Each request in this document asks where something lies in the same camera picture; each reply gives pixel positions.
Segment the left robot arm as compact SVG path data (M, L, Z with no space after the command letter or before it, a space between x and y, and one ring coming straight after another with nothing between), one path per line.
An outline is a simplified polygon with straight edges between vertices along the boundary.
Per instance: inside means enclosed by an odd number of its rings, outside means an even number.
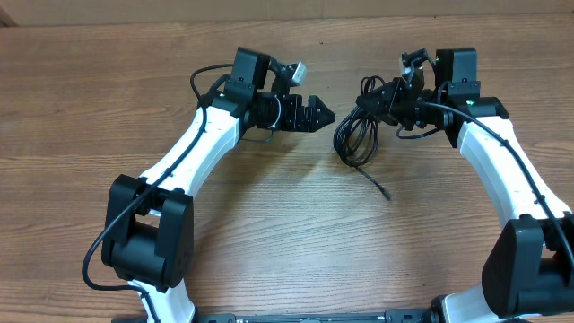
M303 100L291 88L307 74L302 63L284 64L238 48L231 71L198 93L192 123L174 146L138 177L111 185L105 228L93 248L124 280L122 291L140 297L142 322L191 322L196 308L184 276L193 257L194 199L219 160L252 127L314 133L335 114L316 95Z

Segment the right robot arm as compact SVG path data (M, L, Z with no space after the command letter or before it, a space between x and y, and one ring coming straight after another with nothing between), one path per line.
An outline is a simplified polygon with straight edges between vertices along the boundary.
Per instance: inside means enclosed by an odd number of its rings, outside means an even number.
M499 218L501 232L480 283L436 298L427 322L525 322L573 309L573 213L544 183L521 148L501 101L484 97L474 48L405 53L390 82L361 83L365 117L413 138L444 133L472 165Z

